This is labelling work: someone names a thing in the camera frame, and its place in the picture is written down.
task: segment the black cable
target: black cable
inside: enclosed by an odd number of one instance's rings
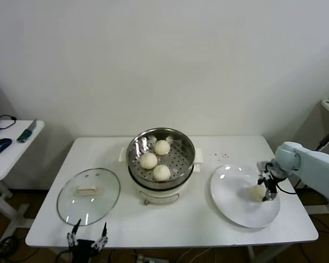
[[[296,195],[296,194],[297,194],[297,193],[290,193],[290,192],[287,192],[287,191],[281,189],[281,187],[280,187],[278,184],[276,184],[276,187],[277,187],[281,192],[288,193],[289,195]]]
[[[17,241],[18,241],[18,239],[15,238],[15,237],[7,237],[7,238],[5,238],[4,240],[2,240],[2,241],[0,242],[0,251],[4,251],[4,249],[3,249],[3,247],[2,247],[3,245],[8,245],[9,247],[11,247],[11,244],[8,243],[9,240],[13,240],[13,241],[17,240]],[[40,249],[38,248],[38,249],[35,250],[32,254],[30,254],[29,256],[27,256],[26,258],[21,259],[21,260],[9,260],[9,259],[6,258],[5,255],[3,255],[2,252],[0,253],[0,258],[4,259],[5,261],[10,262],[10,263],[19,263],[19,262],[23,262],[23,261],[26,261],[27,259],[31,258],[31,257],[34,256],[39,250],[40,250]],[[7,254],[12,254],[13,252],[15,252],[14,249],[12,249],[11,251],[7,252]]]
[[[308,257],[308,255],[305,253],[302,244],[299,244],[299,246],[301,247],[301,251],[302,251],[303,256],[307,259],[307,261],[308,261],[309,263],[312,263],[312,261],[310,260],[310,258]]]
[[[296,189],[301,181],[302,181],[302,179],[300,179],[293,188]]]
[[[16,118],[16,117],[11,116],[11,115],[7,115],[7,114],[1,115],[0,118],[1,118],[1,117],[4,117],[4,116],[6,116],[6,117],[10,117],[11,120],[13,121],[13,123],[11,123],[10,125],[8,125],[8,126],[6,126],[6,127],[4,127],[4,128],[1,128],[1,127],[0,127],[0,130],[5,130],[5,129],[7,129],[7,128],[10,128],[10,127],[11,127],[12,125],[14,125],[14,124],[16,123],[16,121],[17,121],[17,118]]]
[[[108,255],[107,263],[112,263],[112,258],[113,258],[113,252],[114,251],[115,251],[115,249],[112,249],[112,251]]]
[[[64,251],[61,251],[58,253],[56,259],[55,259],[55,263],[58,263],[59,262],[59,258],[62,254],[66,254],[66,253],[69,253],[70,251],[67,249],[67,250],[64,250]]]
[[[327,231],[324,231],[324,230],[318,230],[318,228],[316,227],[316,229],[319,231],[319,232],[321,232],[321,233],[326,233],[326,234],[329,234],[329,226],[328,225],[326,225],[323,221],[321,221],[320,219],[318,219],[318,218],[316,218],[316,217],[314,217],[314,216],[309,216],[310,217],[310,219],[315,219],[317,222],[319,222],[320,224],[322,224],[326,229],[327,229]]]

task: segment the table leg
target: table leg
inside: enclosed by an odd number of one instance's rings
[[[1,240],[12,236],[17,228],[30,228],[33,224],[33,219],[24,218],[29,205],[22,204],[18,210],[13,209],[4,199],[0,197],[0,212],[11,220],[11,223],[6,228]]]
[[[2,182],[0,182],[0,193],[6,195],[7,198],[12,198],[13,195]]]
[[[259,255],[257,255],[254,259],[251,259],[250,263],[267,263],[269,260],[273,259],[281,252],[289,248],[292,244],[284,244],[284,245],[273,245],[271,247],[266,248]]]
[[[0,212],[8,219],[20,221],[20,215],[5,200],[0,197]]]

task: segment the floor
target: floor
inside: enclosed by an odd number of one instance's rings
[[[38,213],[41,204],[45,198],[44,193],[14,193],[14,197],[8,202],[14,207],[17,208],[22,203],[30,203],[31,206],[27,212],[28,218],[33,218]],[[324,204],[326,201],[324,198],[316,192],[305,192],[300,195],[300,198],[304,205],[311,204]],[[313,219],[315,226],[319,231],[328,232],[329,229],[329,215],[316,215]],[[2,214],[0,214],[0,236],[3,234],[5,228],[8,226],[9,220],[7,220]],[[16,237],[24,237],[27,235],[28,230],[18,229],[15,233]],[[260,253],[265,247],[256,247],[256,254]],[[24,238],[20,241],[20,246],[17,252],[10,257],[11,261],[21,260],[36,249],[28,247]],[[159,259],[167,259],[170,263],[176,262],[180,255],[182,255],[187,249],[143,249],[137,250],[139,254],[144,256],[149,256]],[[181,258],[180,263],[189,263],[196,255],[204,251],[204,249],[193,249],[187,253],[184,257]],[[247,249],[243,247],[234,247],[234,248],[215,248],[214,250],[207,251],[202,256],[198,257],[194,262],[211,262],[214,260],[214,252],[216,253],[216,262],[248,262],[249,257]],[[94,263],[107,263],[111,250],[103,250],[99,255],[93,258]],[[25,260],[26,263],[52,263],[55,262],[55,254],[47,249],[40,249],[36,254],[28,260]],[[111,256],[112,263],[134,263],[136,255],[134,250],[115,250]],[[296,244],[288,248],[283,253],[279,254],[271,262],[275,263],[329,263],[329,233],[320,232],[320,237],[317,241],[306,243],[306,244]]]

